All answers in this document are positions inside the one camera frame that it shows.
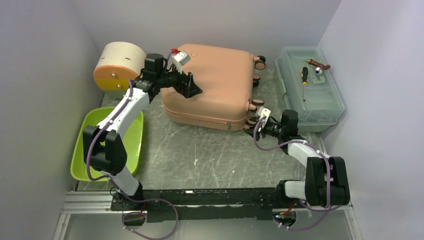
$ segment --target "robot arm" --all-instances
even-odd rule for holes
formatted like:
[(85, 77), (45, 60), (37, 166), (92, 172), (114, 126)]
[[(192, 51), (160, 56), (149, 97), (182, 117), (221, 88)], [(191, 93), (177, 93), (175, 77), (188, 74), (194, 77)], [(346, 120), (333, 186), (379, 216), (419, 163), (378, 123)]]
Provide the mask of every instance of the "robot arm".
[(258, 123), (257, 134), (254, 134), (253, 127), (246, 132), (252, 137), (256, 137), (256, 141), (259, 141), (260, 136), (264, 138), (266, 135), (277, 138), (279, 145), (294, 141), (280, 148), (306, 167), (305, 181), (284, 180), (278, 184), (277, 188), (284, 193), (282, 197), (285, 200), (300, 199), (306, 200), (311, 206), (327, 206), (327, 174), (330, 174), (329, 199), (331, 205), (349, 204), (350, 191), (345, 161), (338, 156), (320, 153), (328, 159), (330, 172), (327, 172), (322, 156), (298, 134), (299, 119), (296, 111), (283, 111), (280, 122), (276, 122), (275, 118), (271, 117), (271, 111), (264, 107), (258, 109), (256, 116), (253, 121), (261, 118), (263, 120)]
[[(97, 126), (87, 126), (82, 134), (84, 161), (123, 191), (133, 200), (143, 200), (143, 186), (130, 173), (126, 166), (127, 153), (122, 138), (137, 115), (152, 102), (161, 88), (173, 87), (185, 98), (202, 93), (194, 83), (193, 74), (183, 72), (183, 65), (190, 57), (178, 52), (172, 57), (172, 71), (164, 68), (164, 57), (160, 54), (148, 54), (144, 60), (142, 78), (130, 82), (124, 98), (117, 107)], [(126, 202), (132, 208), (137, 203)]]

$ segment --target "brown wooden handle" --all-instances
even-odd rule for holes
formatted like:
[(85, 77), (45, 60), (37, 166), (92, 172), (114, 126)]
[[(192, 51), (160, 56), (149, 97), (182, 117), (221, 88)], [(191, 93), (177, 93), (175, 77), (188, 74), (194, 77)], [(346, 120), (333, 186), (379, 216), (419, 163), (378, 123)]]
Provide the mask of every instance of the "brown wooden handle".
[(330, 65), (324, 65), (324, 64), (319, 63), (317, 61), (314, 61), (312, 58), (306, 60), (306, 62), (307, 62), (307, 64), (312, 65), (312, 66), (315, 66), (315, 67), (319, 67), (322, 70), (327, 70), (327, 69), (331, 68)]

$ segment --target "green tray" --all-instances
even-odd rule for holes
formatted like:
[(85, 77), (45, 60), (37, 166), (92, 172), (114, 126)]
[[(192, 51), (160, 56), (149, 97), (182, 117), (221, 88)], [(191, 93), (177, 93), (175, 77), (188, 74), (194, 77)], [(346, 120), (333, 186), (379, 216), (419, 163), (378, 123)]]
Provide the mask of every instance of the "green tray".
[[(78, 138), (76, 140), (75, 149), (73, 150), (72, 162), (70, 163), (70, 174), (72, 177), (79, 181), (91, 182), (87, 176), (86, 163), (84, 162), (83, 150), (83, 130), (88, 125), (96, 126), (100, 121), (105, 119), (115, 107), (103, 107), (92, 110), (87, 114), (79, 130)], [(127, 159), (126, 166), (131, 174), (134, 174), (139, 166), (140, 150), (142, 148), (143, 136), (143, 113), (135, 118), (131, 123), (125, 135), (123, 136), (123, 146), (125, 147)], [(91, 175), (94, 178), (100, 177), (101, 172), (94, 170), (92, 167)], [(99, 182), (107, 181), (107, 178), (98, 180)]]

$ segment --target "plastic tray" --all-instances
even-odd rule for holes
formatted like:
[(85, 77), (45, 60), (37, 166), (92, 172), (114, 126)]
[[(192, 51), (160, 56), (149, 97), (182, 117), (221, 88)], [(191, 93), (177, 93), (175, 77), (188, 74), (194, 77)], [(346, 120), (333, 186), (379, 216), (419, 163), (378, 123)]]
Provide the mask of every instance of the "plastic tray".
[[(85, 117), (81, 129), (79, 130), (78, 138), (76, 140), (75, 148), (73, 150), (72, 162), (70, 164), (70, 174), (72, 177), (79, 181), (91, 182), (87, 176), (86, 163), (84, 162), (84, 151), (83, 151), (83, 130), (88, 125), (96, 126), (100, 121), (105, 119), (115, 107), (103, 107), (92, 110)], [(123, 145), (126, 150), (127, 159), (126, 166), (128, 167), (131, 174), (135, 173), (139, 165), (140, 151), (142, 148), (142, 136), (143, 136), (143, 113), (140, 112), (123, 137)], [(91, 175), (96, 178), (102, 174), (99, 171), (94, 170), (92, 167)]]
[[(324, 70), (321, 77), (314, 74), (314, 67), (306, 60), (314, 59), (326, 64), (320, 50), (313, 46), (284, 47), (275, 60), (278, 99), (282, 109), (292, 109), (299, 114), (299, 132), (323, 132), (335, 125), (345, 106), (337, 91), (330, 71)], [(308, 67), (308, 84), (303, 85), (301, 71)]]

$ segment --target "cylindrical container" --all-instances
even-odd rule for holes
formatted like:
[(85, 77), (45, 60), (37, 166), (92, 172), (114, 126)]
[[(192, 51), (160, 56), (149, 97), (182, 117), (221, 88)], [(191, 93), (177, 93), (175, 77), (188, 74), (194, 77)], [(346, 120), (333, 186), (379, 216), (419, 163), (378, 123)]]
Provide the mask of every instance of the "cylindrical container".
[(140, 75), (146, 53), (129, 42), (111, 42), (106, 45), (94, 69), (93, 77), (100, 89), (121, 99), (129, 88), (128, 79)]

